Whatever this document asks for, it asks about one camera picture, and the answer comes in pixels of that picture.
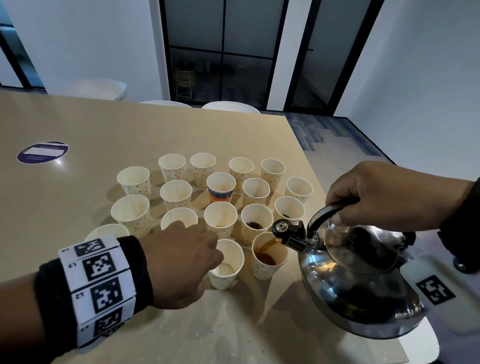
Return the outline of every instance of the white paper cup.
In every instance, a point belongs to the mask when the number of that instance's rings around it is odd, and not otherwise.
[[[208,153],[197,153],[190,158],[197,187],[207,188],[207,178],[213,173],[216,158]]]
[[[285,173],[285,164],[278,159],[264,159],[262,161],[262,180],[268,182],[270,193],[275,192],[278,182]]]
[[[120,224],[107,224],[102,225],[95,230],[93,230],[88,236],[85,238],[85,241],[88,242],[90,240],[101,238],[104,235],[113,235],[115,238],[121,238],[122,236],[129,236],[130,233],[128,229]]]
[[[224,172],[212,173],[207,178],[208,194],[210,195],[210,203],[217,201],[230,202],[232,199],[233,189],[236,182],[233,176]]]
[[[208,271],[208,277],[216,289],[226,290],[243,267],[245,255],[241,246],[230,239],[220,239],[216,248],[223,253],[223,261],[217,268]]]
[[[160,197],[165,202],[167,211],[177,207],[190,208],[193,188],[187,181],[173,180],[160,188]]]
[[[238,212],[235,206],[225,201],[213,202],[204,212],[207,230],[214,231],[219,239],[230,237],[237,217]]]
[[[177,207],[170,211],[167,211],[167,213],[163,215],[162,221],[160,222],[160,228],[162,230],[165,230],[167,226],[174,221],[183,222],[183,224],[187,228],[189,226],[198,224],[198,216],[195,211],[189,208]]]
[[[117,175],[117,181],[121,184],[127,195],[141,194],[150,201],[150,171],[145,167],[128,167]]]
[[[285,187],[285,196],[292,196],[305,204],[307,198],[313,193],[313,187],[302,177],[290,177]]]
[[[265,205],[265,200],[270,194],[270,186],[261,178],[249,178],[242,186],[243,207],[251,204]]]
[[[235,157],[228,162],[228,166],[230,167],[230,174],[237,183],[233,192],[242,192],[243,182],[250,178],[250,174],[255,167],[253,162],[244,157]]]
[[[288,248],[282,244],[275,244],[267,250],[267,254],[275,260],[275,266],[269,266],[262,263],[255,255],[267,241],[273,239],[275,236],[271,232],[262,232],[258,235],[252,244],[252,274],[255,278],[260,280],[271,279],[278,269],[288,260]]]
[[[252,204],[244,207],[240,214],[242,221],[241,237],[246,246],[252,246],[255,237],[262,232],[268,231],[273,224],[273,214],[267,206]],[[247,226],[248,222],[260,224],[262,229],[252,229]]]
[[[141,238],[150,232],[150,202],[141,194],[122,197],[113,204],[112,217],[128,229],[131,235]]]
[[[185,158],[180,154],[165,154],[158,160],[165,182],[183,180]]]
[[[273,218],[275,221],[284,218],[293,225],[298,225],[299,221],[305,215],[305,207],[302,202],[292,196],[282,196],[275,201],[275,210]]]

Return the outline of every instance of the person's right hand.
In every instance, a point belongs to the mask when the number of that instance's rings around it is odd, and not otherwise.
[[[390,231],[438,229],[465,200],[474,182],[434,176],[391,163],[367,161],[338,178],[325,205],[344,197],[360,202],[332,217],[340,226],[374,225]]]
[[[204,293],[202,279],[223,260],[218,236],[199,225],[174,221],[165,230],[139,239],[147,259],[156,308],[184,308]]]

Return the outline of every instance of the round sticker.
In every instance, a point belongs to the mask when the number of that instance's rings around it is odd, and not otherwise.
[[[68,144],[64,142],[44,142],[25,148],[17,155],[17,160],[26,164],[50,162],[68,152]]]

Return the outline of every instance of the speckled paper cup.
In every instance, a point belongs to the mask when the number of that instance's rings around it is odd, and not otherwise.
[[[270,186],[267,181],[261,178],[249,178],[242,186],[243,189],[243,207],[251,204],[265,205],[265,201],[270,194]]]
[[[273,224],[273,214],[267,206],[252,204],[244,207],[240,214],[242,221],[241,237],[246,246],[252,246],[255,237],[268,231]],[[247,225],[249,222],[260,224],[261,229],[253,229]]]
[[[112,217],[128,229],[131,235],[141,238],[148,234],[152,227],[150,219],[150,202],[141,194],[122,197],[113,204]]]
[[[292,196],[282,196],[275,201],[273,220],[287,219],[293,225],[298,225],[305,215],[305,207],[302,202]]]
[[[165,230],[167,226],[174,221],[183,222],[183,224],[187,228],[189,226],[198,224],[198,216],[195,211],[189,208],[177,207],[170,211],[167,211],[167,213],[163,215],[162,221],[160,222],[160,228],[162,230]]]
[[[167,210],[177,207],[190,208],[193,188],[187,181],[173,180],[160,188],[160,197]]]
[[[230,239],[220,239],[216,248],[223,253],[223,261],[217,268],[208,271],[208,278],[216,289],[226,290],[243,267],[245,255],[241,246]]]
[[[271,279],[276,271],[280,269],[282,265],[288,260],[288,248],[282,244],[275,244],[270,249],[266,251],[273,260],[275,260],[276,265],[270,266],[268,264],[262,263],[258,260],[255,252],[269,240],[273,239],[275,236],[271,232],[262,232],[258,235],[252,244],[252,274],[255,278],[260,280]]]
[[[126,194],[141,194],[150,201],[150,171],[145,167],[128,167],[117,175]]]
[[[213,173],[216,158],[208,153],[197,153],[190,158],[190,164],[197,187],[207,188],[207,178]]]
[[[102,225],[95,230],[93,230],[88,236],[85,238],[86,242],[90,240],[101,238],[104,235],[113,235],[115,238],[121,238],[122,236],[129,236],[130,233],[128,229],[120,224],[107,224]]]
[[[264,159],[262,161],[262,180],[268,182],[270,193],[275,192],[278,182],[285,173],[285,164],[278,159]]]
[[[313,187],[302,177],[290,177],[285,187],[285,196],[292,196],[305,204],[307,198],[313,193]]]
[[[235,184],[235,178],[228,173],[217,172],[208,176],[207,186],[210,203],[216,201],[230,202]]]
[[[253,162],[244,157],[235,157],[228,162],[228,167],[230,168],[230,174],[237,183],[233,192],[243,192],[243,182],[250,178],[250,174],[255,167]]]
[[[186,160],[180,154],[165,154],[158,160],[165,182],[183,180]]]
[[[235,206],[225,201],[213,202],[204,212],[207,230],[214,231],[219,239],[230,237],[237,217],[238,212]]]

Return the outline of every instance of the tabletop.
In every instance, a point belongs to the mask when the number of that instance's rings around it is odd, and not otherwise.
[[[187,161],[195,153],[211,153],[217,158],[215,171],[226,172],[231,158],[246,157],[254,162],[255,175],[263,159],[279,159],[287,169],[267,199],[270,209],[292,176],[313,186],[305,223],[324,206],[320,184],[283,116],[17,92],[0,92],[0,110],[0,281],[35,271],[60,248],[115,222],[110,209],[124,196],[116,176],[128,166],[150,169],[150,211],[153,229],[160,229],[166,209],[159,197],[164,181],[157,161],[167,153]],[[46,141],[70,149],[44,164],[16,160],[24,148]],[[191,182],[189,163],[186,168],[185,179]],[[240,210],[241,194],[234,194],[232,203]],[[207,205],[208,192],[194,188],[192,209],[199,223],[204,224]],[[239,232],[237,222],[232,236]],[[310,301],[294,251],[270,281],[253,277],[250,254],[245,250],[245,265],[230,290],[217,291],[207,283],[202,299],[188,308],[147,308],[89,353],[71,352],[56,362],[360,364],[405,362],[407,355],[412,363],[428,363],[427,356],[423,361],[411,353],[420,337],[436,343],[426,319],[401,344],[351,335]]]

